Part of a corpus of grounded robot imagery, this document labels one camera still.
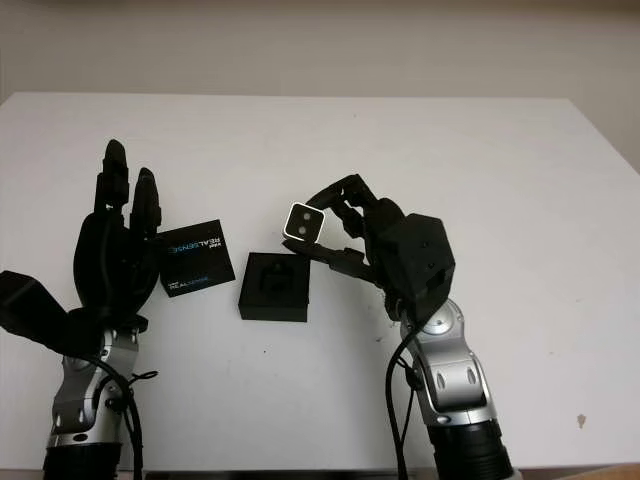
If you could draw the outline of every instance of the black box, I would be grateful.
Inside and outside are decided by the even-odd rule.
[[[160,282],[175,297],[235,280],[220,220],[160,234]]]
[[[238,307],[244,320],[306,322],[309,259],[281,253],[249,254]]]

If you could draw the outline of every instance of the silver metal joint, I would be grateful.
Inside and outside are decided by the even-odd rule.
[[[408,335],[403,318],[401,333]],[[427,426],[469,425],[496,417],[480,361],[464,338],[464,316],[447,300],[407,347],[425,388],[417,392]]]
[[[100,360],[129,377],[138,355],[137,332],[105,330]],[[119,443],[122,415],[106,403],[122,398],[122,392],[99,367],[63,357],[64,378],[53,401],[53,427],[49,447]]]

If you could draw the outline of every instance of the white wall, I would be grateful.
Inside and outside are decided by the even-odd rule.
[[[640,171],[640,2],[0,0],[18,90],[568,97]]]

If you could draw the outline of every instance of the black cylindrical base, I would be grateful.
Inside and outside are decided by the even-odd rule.
[[[92,443],[47,448],[44,480],[114,480],[119,443]]]
[[[502,480],[513,474],[496,420],[428,430],[440,480]]]

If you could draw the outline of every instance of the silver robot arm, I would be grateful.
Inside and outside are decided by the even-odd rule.
[[[411,329],[402,320],[405,338]],[[408,345],[422,418],[441,480],[520,479],[501,431],[480,361],[464,338],[464,316],[447,300]]]

